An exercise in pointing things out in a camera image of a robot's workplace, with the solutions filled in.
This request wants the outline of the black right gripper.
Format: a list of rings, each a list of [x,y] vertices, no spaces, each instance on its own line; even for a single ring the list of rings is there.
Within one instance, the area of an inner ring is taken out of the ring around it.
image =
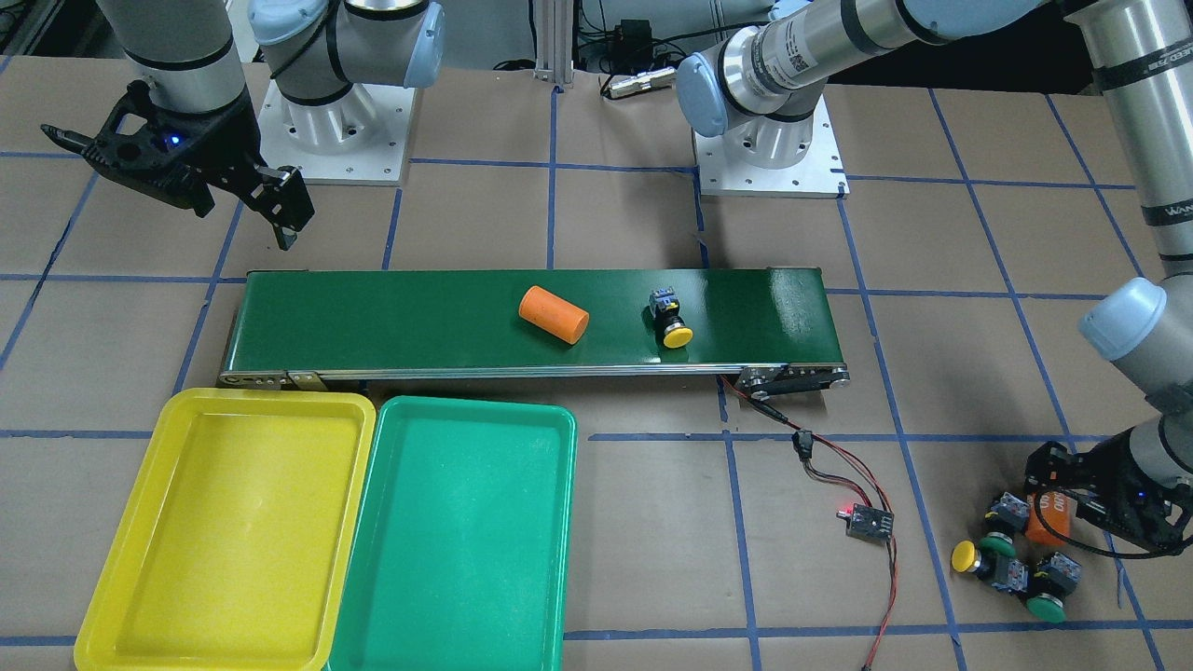
[[[282,251],[315,213],[298,167],[264,166],[248,90],[214,111],[175,112],[152,101],[149,84],[136,79],[95,135],[50,124],[41,130],[101,178],[200,217],[212,211],[212,187],[221,187],[268,221]]]

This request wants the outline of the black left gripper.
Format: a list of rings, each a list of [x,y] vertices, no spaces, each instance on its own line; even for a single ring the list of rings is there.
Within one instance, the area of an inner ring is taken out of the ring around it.
[[[1050,522],[1040,524],[1050,538],[1115,560],[1177,556],[1189,549],[1189,485],[1163,487],[1146,476],[1129,450],[1129,437],[1115,436],[1087,453],[1070,453],[1049,441],[1025,464],[1025,493],[1036,494],[1031,510],[1041,515],[1041,498],[1065,497],[1076,504],[1076,518],[1115,538],[1136,544],[1138,553],[1104,550],[1071,538]]]

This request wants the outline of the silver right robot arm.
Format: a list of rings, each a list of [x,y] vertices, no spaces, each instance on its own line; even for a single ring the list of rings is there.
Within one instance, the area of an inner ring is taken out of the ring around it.
[[[282,250],[314,216],[303,170],[314,160],[389,150],[396,109],[375,94],[426,90],[445,50],[446,16],[434,1],[252,1],[247,14],[280,119],[256,121],[222,1],[103,1],[138,76],[93,135],[43,124],[52,144],[112,183],[197,216],[214,187],[271,226]],[[302,154],[268,161],[264,128]]]

